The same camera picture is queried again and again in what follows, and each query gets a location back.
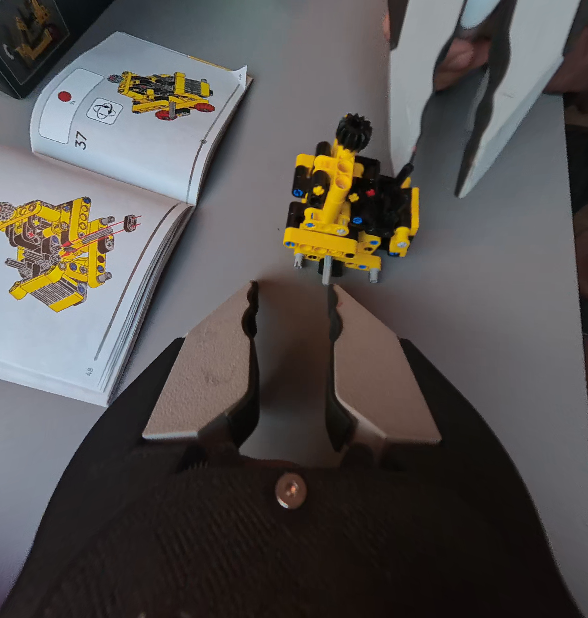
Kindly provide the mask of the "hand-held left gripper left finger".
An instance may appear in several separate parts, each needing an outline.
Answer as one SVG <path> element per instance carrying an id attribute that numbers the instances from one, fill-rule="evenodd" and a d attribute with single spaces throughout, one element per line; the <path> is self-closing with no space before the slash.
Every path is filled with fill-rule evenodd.
<path id="1" fill-rule="evenodd" d="M 248 282 L 191 329 L 142 437 L 239 457 L 259 421 L 258 283 Z"/>

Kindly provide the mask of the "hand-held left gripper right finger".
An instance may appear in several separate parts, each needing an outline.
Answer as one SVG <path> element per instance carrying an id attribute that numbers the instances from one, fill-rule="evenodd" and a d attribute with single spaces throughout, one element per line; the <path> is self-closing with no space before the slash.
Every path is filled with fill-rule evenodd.
<path id="1" fill-rule="evenodd" d="M 336 452 L 441 442 L 398 336 L 340 286 L 328 287 L 326 427 Z"/>

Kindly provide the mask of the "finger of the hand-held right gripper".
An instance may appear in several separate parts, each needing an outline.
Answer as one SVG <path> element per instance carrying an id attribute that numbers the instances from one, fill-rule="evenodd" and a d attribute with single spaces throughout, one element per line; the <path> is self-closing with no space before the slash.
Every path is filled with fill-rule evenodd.
<path id="1" fill-rule="evenodd" d="M 466 196 L 493 165 L 564 59 L 580 1 L 499 1 L 487 68 L 471 105 L 455 186 Z"/>
<path id="2" fill-rule="evenodd" d="M 434 70 L 450 44 L 464 1 L 389 1 L 389 136 L 394 172 L 412 158 Z"/>

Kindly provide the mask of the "yellow black lego vehicle model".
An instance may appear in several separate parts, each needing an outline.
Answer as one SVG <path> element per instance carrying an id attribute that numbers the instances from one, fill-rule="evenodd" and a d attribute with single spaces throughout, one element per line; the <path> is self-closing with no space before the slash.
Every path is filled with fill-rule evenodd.
<path id="1" fill-rule="evenodd" d="M 319 142 L 314 154 L 297 156 L 283 246 L 293 266 L 318 264 L 322 283 L 344 268 L 367 273 L 379 282 L 383 250 L 406 257 L 420 227 L 420 190 L 412 185 L 413 164 L 395 176 L 381 163 L 361 155 L 373 133 L 369 120 L 347 114 L 332 143 Z"/>

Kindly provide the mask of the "lego instruction booklet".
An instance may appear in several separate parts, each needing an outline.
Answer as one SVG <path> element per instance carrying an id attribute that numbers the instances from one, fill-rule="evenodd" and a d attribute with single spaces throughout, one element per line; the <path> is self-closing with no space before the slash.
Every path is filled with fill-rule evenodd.
<path id="1" fill-rule="evenodd" d="M 0 379 L 105 406 L 252 82 L 115 32 L 0 146 Z"/>

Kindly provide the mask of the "dark lego set box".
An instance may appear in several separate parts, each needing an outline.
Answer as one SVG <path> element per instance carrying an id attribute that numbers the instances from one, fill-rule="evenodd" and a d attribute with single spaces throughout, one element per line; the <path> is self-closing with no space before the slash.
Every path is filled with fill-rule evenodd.
<path id="1" fill-rule="evenodd" d="M 112 1 L 0 1 L 0 91 L 23 99 Z"/>

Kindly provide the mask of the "person's right hand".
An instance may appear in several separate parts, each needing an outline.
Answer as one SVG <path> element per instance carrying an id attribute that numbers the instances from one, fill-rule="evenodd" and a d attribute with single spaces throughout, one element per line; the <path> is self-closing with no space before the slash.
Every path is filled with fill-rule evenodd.
<path id="1" fill-rule="evenodd" d="M 461 78 L 488 63 L 491 38 L 455 38 L 434 73 L 434 90 L 451 88 Z"/>

